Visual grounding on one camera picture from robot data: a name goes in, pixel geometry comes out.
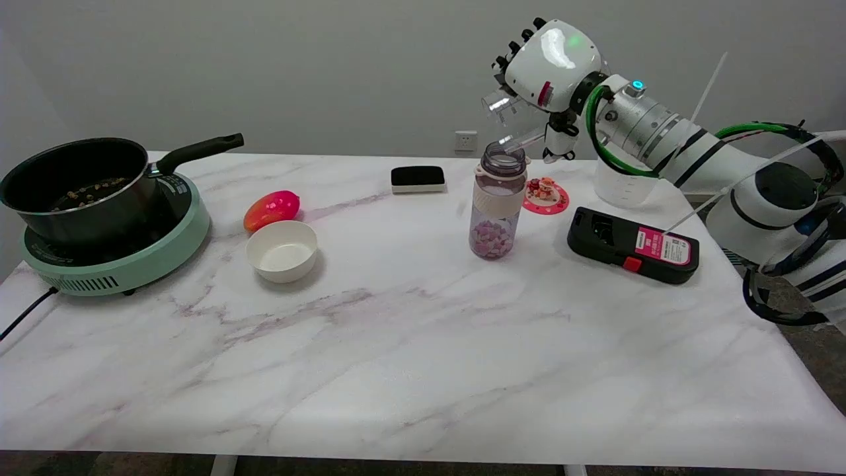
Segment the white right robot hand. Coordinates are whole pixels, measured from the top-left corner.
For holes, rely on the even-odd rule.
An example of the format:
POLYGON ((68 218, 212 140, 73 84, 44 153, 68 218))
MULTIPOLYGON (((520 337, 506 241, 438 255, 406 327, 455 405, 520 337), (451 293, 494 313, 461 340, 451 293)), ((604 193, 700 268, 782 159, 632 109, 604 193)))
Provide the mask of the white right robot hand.
POLYGON ((608 78, 607 61, 574 25, 542 18, 533 25, 490 66, 496 90, 482 105, 504 129, 498 143, 508 153, 540 141, 545 163, 573 160, 584 105, 608 78))

